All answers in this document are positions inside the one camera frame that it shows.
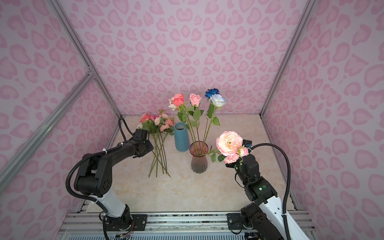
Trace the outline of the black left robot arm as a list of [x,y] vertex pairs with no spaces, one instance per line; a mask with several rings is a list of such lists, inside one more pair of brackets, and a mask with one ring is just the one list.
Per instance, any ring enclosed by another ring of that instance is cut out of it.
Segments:
[[112,189],[113,167],[126,158],[140,158],[150,153],[148,131],[137,129],[127,141],[112,149],[103,149],[95,154],[86,154],[70,170],[66,188],[72,196],[97,204],[104,212],[103,230],[132,230],[133,219],[130,208],[118,199]]

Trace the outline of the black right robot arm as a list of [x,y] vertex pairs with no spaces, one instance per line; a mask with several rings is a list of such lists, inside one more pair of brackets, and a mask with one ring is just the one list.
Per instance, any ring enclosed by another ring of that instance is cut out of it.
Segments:
[[241,209],[244,228],[258,231],[266,240],[307,240],[308,236],[287,211],[287,200],[282,200],[274,187],[261,176],[259,163],[253,155],[226,164],[240,177],[251,203]]

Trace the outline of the pale blue white rose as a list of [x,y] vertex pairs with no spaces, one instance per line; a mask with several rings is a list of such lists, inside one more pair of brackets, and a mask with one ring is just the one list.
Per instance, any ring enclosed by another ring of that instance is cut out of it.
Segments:
[[220,121],[219,118],[216,116],[216,112],[227,104],[227,99],[225,99],[220,94],[220,91],[216,88],[208,89],[205,93],[205,97],[209,102],[209,108],[207,111],[207,123],[203,142],[206,142],[208,138],[211,125],[220,126]]

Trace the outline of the cream white rose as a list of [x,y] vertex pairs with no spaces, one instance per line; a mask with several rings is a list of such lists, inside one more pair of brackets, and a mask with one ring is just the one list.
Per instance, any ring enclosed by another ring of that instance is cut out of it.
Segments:
[[169,99],[169,102],[170,102],[169,107],[173,111],[178,112],[177,116],[178,116],[179,120],[186,124],[186,127],[189,130],[192,141],[193,141],[192,143],[194,143],[193,133],[192,133],[191,127],[189,125],[190,120],[191,120],[191,116],[187,113],[188,106],[187,106],[187,102],[185,100],[184,95],[181,93],[178,93],[174,97]]

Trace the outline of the pink cream spray roses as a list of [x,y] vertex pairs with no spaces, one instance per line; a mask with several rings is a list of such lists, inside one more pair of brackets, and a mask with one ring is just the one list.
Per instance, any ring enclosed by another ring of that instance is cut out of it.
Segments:
[[164,111],[159,111],[158,118],[155,119],[155,123],[158,126],[157,143],[159,148],[159,168],[156,172],[152,172],[151,176],[158,177],[158,174],[164,174],[170,177],[168,171],[167,154],[165,150],[165,140],[168,136],[174,134],[175,121],[173,117],[168,116]]

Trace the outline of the small pink spray roses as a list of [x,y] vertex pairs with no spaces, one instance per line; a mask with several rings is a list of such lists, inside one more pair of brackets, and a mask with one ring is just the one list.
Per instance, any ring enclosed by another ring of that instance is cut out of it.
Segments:
[[232,164],[247,155],[249,150],[243,144],[243,138],[234,131],[223,132],[216,139],[216,148],[208,152],[212,163],[219,161]]

